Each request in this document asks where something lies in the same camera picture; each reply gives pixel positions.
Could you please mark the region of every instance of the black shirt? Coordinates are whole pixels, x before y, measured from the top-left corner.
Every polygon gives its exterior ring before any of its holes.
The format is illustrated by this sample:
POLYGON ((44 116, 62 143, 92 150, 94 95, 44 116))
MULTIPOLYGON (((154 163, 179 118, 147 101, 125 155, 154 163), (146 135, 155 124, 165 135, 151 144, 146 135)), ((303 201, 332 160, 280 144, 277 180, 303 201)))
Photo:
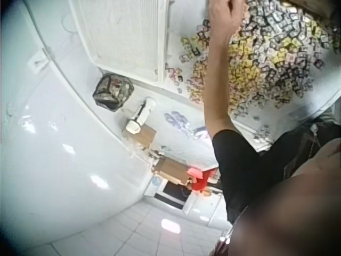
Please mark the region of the black shirt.
POLYGON ((233 224, 250 203, 289 178, 320 146, 341 137, 340 126, 316 123, 319 146, 313 143, 311 124, 285 133, 262 156, 235 131, 220 131, 213 137, 229 222, 233 224))

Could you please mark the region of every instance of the hand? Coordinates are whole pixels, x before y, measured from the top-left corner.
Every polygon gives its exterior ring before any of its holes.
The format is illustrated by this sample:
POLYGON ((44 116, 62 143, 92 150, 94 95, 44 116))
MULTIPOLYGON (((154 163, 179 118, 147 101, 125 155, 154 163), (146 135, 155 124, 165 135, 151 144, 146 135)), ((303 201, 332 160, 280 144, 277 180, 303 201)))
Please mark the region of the hand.
POLYGON ((209 0, 211 40, 227 45, 243 21, 245 0, 209 0))

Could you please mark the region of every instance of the wall outlet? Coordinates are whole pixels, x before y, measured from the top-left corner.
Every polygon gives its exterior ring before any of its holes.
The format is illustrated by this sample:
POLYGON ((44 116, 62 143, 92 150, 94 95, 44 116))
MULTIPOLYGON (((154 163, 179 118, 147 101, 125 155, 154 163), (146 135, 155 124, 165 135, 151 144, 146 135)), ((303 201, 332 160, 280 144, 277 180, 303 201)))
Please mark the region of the wall outlet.
POLYGON ((29 68, 34 74, 38 74, 49 62, 43 49, 36 52, 32 58, 27 62, 29 68))

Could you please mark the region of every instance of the camouflage bag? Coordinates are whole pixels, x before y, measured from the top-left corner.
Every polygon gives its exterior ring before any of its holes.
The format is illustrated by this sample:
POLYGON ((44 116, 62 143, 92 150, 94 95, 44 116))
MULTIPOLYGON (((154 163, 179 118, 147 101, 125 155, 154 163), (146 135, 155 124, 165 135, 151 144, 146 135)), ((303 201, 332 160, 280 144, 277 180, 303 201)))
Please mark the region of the camouflage bag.
POLYGON ((92 97, 98 106, 116 112, 133 92, 134 86, 129 78, 117 74, 104 74, 92 97))

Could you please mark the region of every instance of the red shirt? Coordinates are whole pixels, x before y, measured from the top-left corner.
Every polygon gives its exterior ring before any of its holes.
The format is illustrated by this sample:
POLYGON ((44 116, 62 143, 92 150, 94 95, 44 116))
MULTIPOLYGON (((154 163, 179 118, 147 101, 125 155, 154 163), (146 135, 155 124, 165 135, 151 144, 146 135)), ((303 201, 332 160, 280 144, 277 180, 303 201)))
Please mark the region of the red shirt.
POLYGON ((207 186, 207 181, 208 181, 210 174, 215 170, 216 169, 212 169, 212 170, 202 172, 202 179, 197 179, 197 183, 192 184, 192 189, 196 191, 204 190, 207 186))

